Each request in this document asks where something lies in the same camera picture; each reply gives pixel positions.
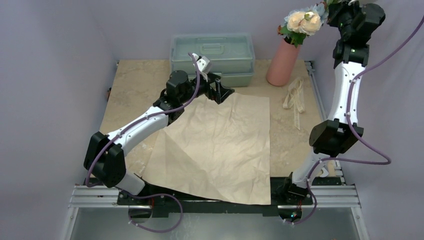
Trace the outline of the orange wrapping paper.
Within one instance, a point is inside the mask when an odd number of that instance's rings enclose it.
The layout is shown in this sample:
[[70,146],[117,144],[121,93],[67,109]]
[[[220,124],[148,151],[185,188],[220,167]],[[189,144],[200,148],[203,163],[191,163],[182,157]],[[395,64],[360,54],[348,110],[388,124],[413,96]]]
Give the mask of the orange wrapping paper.
[[142,178],[149,184],[236,204],[269,205],[270,100],[201,96],[158,132]]

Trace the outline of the beige ribbon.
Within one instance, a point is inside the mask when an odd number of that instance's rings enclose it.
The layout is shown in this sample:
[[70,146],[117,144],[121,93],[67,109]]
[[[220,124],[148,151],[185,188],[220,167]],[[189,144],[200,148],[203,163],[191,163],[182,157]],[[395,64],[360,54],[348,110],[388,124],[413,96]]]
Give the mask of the beige ribbon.
[[293,123],[297,130],[301,130],[300,114],[305,112],[304,79],[297,77],[287,89],[287,95],[283,101],[283,109],[293,109]]

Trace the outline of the pink peony flower stem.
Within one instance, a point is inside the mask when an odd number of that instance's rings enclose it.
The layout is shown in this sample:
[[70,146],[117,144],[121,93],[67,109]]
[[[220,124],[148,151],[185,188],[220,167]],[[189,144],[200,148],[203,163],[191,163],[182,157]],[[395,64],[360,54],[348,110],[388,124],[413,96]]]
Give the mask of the pink peony flower stem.
[[325,0],[325,4],[327,7],[330,5],[339,4],[341,2],[343,2],[343,0]]

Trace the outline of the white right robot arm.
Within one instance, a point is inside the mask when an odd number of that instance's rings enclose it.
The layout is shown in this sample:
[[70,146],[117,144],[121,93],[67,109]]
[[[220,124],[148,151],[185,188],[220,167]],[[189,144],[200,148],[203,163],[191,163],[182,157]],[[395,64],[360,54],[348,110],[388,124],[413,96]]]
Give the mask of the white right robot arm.
[[361,72],[366,69],[372,33],[384,22],[385,11],[374,0],[342,0],[329,5],[327,23],[338,29],[340,38],[332,53],[335,89],[327,120],[316,125],[309,135],[311,152],[301,167],[285,179],[280,190],[288,204],[304,199],[327,161],[347,152],[364,133],[358,126],[357,101]]

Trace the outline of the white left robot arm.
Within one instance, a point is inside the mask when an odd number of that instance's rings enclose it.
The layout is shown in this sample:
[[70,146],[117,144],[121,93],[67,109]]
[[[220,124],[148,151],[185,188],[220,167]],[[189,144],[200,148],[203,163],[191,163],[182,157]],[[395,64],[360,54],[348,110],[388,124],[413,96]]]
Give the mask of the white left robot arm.
[[223,86],[221,77],[214,73],[189,79],[185,71],[173,71],[159,98],[144,114],[115,131],[107,134],[98,131],[91,136],[83,163],[87,170],[85,185],[93,187],[90,176],[94,176],[108,188],[129,193],[136,204],[146,203],[149,199],[146,183],[127,170],[125,157],[147,137],[175,122],[195,98],[204,95],[221,104],[234,92],[233,88]]

